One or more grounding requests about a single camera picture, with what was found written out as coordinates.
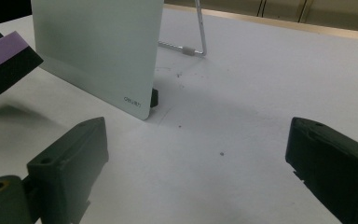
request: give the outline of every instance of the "table surface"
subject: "table surface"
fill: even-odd
[[[160,40],[199,47],[197,16],[165,9]],[[105,117],[110,162],[81,223],[339,223],[284,161],[292,117],[358,141],[358,40],[205,16],[209,54],[158,50],[146,121],[36,68],[0,96],[0,175]],[[33,47],[32,18],[0,24]]]

